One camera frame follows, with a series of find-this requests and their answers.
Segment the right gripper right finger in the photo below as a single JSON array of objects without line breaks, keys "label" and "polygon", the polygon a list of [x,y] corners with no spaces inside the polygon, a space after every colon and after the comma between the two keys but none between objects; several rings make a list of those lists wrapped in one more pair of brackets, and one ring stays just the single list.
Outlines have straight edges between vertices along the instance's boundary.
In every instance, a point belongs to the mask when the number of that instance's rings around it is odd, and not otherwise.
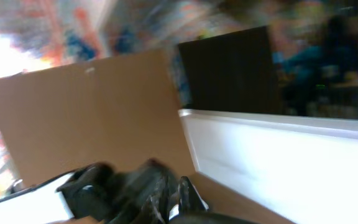
[{"label": "right gripper right finger", "polygon": [[254,222],[213,213],[188,177],[181,177],[178,185],[178,215],[169,224],[255,224]]}]

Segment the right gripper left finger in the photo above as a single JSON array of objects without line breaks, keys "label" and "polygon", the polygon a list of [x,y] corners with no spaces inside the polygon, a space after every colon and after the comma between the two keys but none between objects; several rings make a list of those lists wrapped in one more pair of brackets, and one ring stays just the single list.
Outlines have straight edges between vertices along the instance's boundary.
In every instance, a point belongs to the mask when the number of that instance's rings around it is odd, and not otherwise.
[{"label": "right gripper left finger", "polygon": [[168,223],[177,186],[173,171],[153,159],[136,170],[118,172],[107,181],[112,211],[104,221]]}]

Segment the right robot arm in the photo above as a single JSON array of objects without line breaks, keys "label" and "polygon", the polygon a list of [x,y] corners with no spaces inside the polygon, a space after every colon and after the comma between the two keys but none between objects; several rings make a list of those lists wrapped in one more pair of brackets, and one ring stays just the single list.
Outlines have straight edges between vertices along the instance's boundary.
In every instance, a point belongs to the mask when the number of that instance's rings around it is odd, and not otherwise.
[{"label": "right robot arm", "polygon": [[214,213],[187,176],[150,159],[131,172],[98,162],[0,199],[0,223],[242,223]]}]

